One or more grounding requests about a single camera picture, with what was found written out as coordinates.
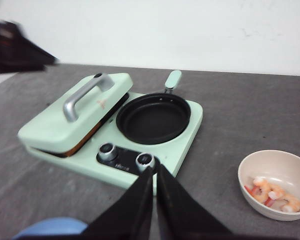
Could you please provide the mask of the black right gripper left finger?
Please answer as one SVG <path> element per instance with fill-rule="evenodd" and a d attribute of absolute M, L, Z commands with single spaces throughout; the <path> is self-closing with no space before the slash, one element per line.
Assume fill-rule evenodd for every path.
<path fill-rule="evenodd" d="M 153 169 L 147 167 L 121 198 L 82 232 L 89 240 L 147 240 L 153 212 Z"/>

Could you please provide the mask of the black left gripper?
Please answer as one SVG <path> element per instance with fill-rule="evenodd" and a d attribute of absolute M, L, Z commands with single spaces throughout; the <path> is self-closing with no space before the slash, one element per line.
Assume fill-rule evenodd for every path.
<path fill-rule="evenodd" d="M 0 74 L 41 71 L 57 60 L 28 40 L 15 23 L 0 22 Z"/>

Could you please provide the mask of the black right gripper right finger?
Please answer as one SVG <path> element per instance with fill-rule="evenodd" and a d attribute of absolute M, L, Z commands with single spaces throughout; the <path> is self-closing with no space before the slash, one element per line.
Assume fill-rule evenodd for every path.
<path fill-rule="evenodd" d="M 161 164 L 157 169 L 157 214 L 166 240 L 227 240 L 233 233 L 203 208 Z"/>

